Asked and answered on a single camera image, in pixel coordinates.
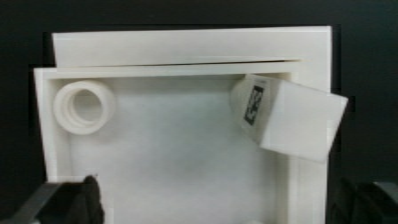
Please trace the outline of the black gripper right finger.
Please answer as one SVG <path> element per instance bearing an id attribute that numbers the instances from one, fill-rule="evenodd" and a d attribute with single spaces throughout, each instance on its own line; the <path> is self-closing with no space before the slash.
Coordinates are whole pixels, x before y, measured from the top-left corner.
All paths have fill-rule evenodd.
<path id="1" fill-rule="evenodd" d="M 342 180 L 328 224 L 398 224 L 398 184 Z"/>

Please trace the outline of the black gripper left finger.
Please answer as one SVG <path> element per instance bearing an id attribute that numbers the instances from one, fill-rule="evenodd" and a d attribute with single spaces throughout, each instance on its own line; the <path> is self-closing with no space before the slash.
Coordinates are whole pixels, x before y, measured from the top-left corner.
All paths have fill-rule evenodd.
<path id="1" fill-rule="evenodd" d="M 97 178 L 45 183 L 11 217 L 11 224 L 106 224 Z"/>

